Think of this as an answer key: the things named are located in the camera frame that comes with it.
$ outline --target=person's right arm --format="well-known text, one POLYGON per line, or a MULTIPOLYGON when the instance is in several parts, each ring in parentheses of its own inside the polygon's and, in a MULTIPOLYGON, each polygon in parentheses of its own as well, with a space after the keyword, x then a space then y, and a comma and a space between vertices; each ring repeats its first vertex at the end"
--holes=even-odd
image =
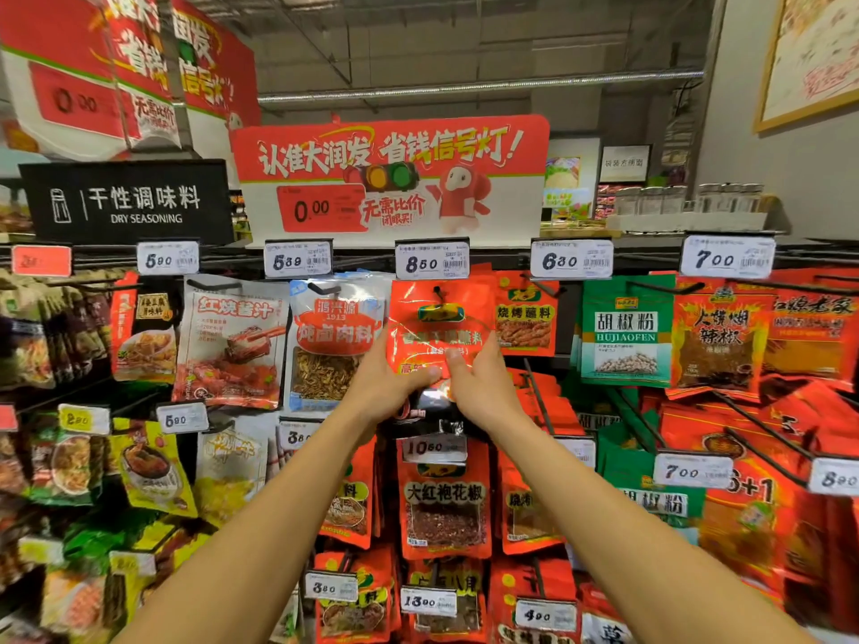
POLYGON ((581 463, 521 409, 498 341, 447 351, 462 413, 516 464, 640 644, 814 642, 706 552, 581 463))

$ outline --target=red price tag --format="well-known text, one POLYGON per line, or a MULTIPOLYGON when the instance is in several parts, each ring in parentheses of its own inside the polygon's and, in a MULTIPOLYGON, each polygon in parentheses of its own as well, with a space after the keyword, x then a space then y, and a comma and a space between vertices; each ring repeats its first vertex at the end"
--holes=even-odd
POLYGON ((12 246, 12 273, 52 278, 71 276, 70 246, 12 246))
POLYGON ((34 61, 30 62, 30 77, 38 110, 49 122, 123 137, 119 101, 112 86, 92 83, 34 61))
POLYGON ((287 233, 366 233, 361 224, 363 185, 281 185, 277 204, 287 233))
POLYGON ((18 431, 18 416, 15 404, 0 404, 0 432, 18 431))

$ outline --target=gray wall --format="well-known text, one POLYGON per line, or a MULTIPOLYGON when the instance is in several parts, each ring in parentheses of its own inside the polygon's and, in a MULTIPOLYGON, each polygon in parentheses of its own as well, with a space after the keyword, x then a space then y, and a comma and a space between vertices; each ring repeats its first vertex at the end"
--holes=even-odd
POLYGON ((698 183, 764 183, 800 237, 859 239, 859 105, 753 132, 779 0, 727 0, 698 183))

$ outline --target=person's right hand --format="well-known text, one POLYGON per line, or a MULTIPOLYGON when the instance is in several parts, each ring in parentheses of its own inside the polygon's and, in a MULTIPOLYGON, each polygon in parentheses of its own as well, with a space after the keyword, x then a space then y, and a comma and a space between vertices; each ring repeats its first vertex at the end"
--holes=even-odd
POLYGON ((445 355, 456 406, 468 420, 492 435, 503 422, 527 419, 495 332, 486 339, 470 369, 456 348, 449 348, 445 355))

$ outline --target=cartoon mascot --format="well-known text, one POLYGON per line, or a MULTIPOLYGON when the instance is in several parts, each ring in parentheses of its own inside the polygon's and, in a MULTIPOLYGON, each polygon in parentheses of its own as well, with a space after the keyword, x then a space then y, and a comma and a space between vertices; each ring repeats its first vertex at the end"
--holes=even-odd
POLYGON ((460 228, 467 231, 477 228, 477 215, 488 215, 489 208, 480 203, 489 195, 492 183, 486 174, 473 171, 466 165, 454 165, 440 179, 438 185, 428 185, 427 191, 439 202, 439 219, 445 235, 453 235, 460 228))

